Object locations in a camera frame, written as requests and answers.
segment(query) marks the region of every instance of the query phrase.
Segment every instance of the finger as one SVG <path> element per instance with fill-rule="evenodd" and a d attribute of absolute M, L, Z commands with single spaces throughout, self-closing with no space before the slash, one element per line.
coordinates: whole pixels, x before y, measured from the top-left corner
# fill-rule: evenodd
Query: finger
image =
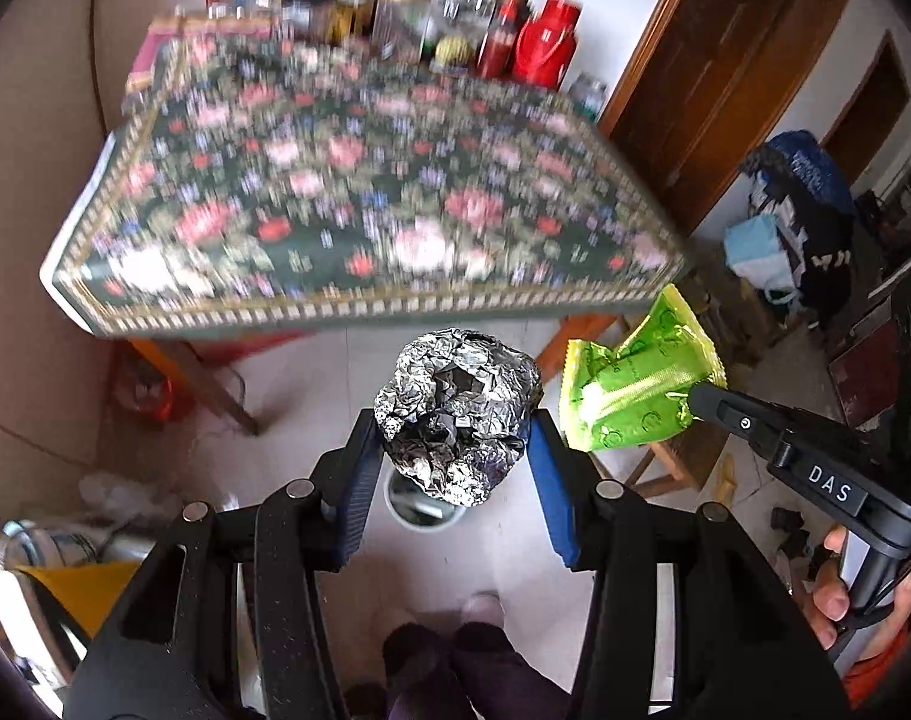
<path fill-rule="evenodd" d="M 797 597 L 799 605 L 802 607 L 802 614 L 807 619 L 809 627 L 812 628 L 812 632 L 818 638 L 822 648 L 828 650 L 835 643 L 836 637 L 838 637 L 835 626 L 831 620 L 818 610 L 808 593 L 799 593 Z"/>
<path fill-rule="evenodd" d="M 841 552 L 842 547 L 845 546 L 845 536 L 848 534 L 849 530 L 844 525 L 835 525 L 831 531 L 828 531 L 828 536 L 822 544 L 832 552 Z"/>
<path fill-rule="evenodd" d="M 849 589 L 838 576 L 837 560 L 826 560 L 818 569 L 812 603 L 828 619 L 836 621 L 849 610 Z"/>
<path fill-rule="evenodd" d="M 911 573 L 898 583 L 893 593 L 892 612 L 879 623 L 876 634 L 871 638 L 871 641 L 866 645 L 858 659 L 866 661 L 885 652 L 895 641 L 895 637 L 908 621 L 910 615 Z"/>

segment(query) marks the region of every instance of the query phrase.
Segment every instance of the green plastic bag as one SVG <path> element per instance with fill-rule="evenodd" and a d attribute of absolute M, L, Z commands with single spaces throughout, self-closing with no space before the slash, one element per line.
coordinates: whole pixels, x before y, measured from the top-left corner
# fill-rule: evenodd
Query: green plastic bag
<path fill-rule="evenodd" d="M 692 423 L 688 391 L 703 381 L 726 386 L 725 368 L 669 284 L 617 348 L 569 341 L 559 422 L 569 446 L 584 452 L 660 442 Z"/>

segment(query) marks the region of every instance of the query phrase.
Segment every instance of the green floral tablecloth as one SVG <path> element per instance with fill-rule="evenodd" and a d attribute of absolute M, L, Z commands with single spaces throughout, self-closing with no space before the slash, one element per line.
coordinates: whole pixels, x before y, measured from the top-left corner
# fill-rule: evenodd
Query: green floral tablecloth
<path fill-rule="evenodd" d="M 99 335 L 646 307 L 679 239 L 563 95 L 173 40 L 43 267 Z"/>

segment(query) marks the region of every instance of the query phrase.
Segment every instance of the crumpled aluminum foil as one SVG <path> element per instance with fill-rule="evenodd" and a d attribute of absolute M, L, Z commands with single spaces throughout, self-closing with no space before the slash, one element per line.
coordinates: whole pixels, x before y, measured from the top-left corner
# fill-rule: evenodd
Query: crumpled aluminum foil
<path fill-rule="evenodd" d="M 525 452 L 542 375 L 527 354 L 473 330 L 419 336 L 375 396 L 399 472 L 457 506 L 484 503 Z"/>

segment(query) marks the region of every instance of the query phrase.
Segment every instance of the doorway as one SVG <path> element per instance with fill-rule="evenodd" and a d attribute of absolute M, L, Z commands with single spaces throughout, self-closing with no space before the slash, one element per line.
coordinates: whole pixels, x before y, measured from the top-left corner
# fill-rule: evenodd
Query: doorway
<path fill-rule="evenodd" d="M 771 131 L 846 2 L 660 1 L 600 127 L 681 232 Z"/>
<path fill-rule="evenodd" d="M 849 186 L 879 152 L 910 98 L 905 70 L 886 32 L 864 79 L 822 143 Z"/>

